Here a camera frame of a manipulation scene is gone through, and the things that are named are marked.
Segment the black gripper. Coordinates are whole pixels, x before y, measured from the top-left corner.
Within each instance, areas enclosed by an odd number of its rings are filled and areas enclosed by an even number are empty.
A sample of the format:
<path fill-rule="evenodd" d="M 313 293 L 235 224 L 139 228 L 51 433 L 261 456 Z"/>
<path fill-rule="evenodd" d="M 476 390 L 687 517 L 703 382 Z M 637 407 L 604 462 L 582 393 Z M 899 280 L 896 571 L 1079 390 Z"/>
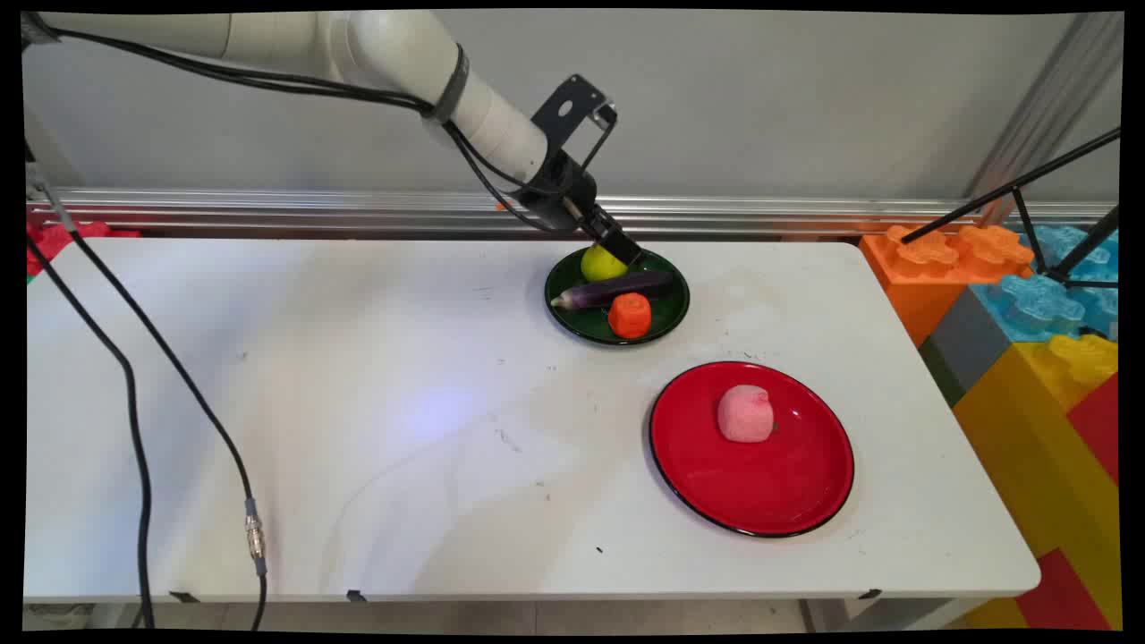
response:
<path fill-rule="evenodd" d="M 516 189 L 515 215 L 539 231 L 584 231 L 597 246 L 631 267 L 641 260 L 642 248 L 597 205 L 597 179 L 568 152 L 556 151 L 526 188 Z"/>

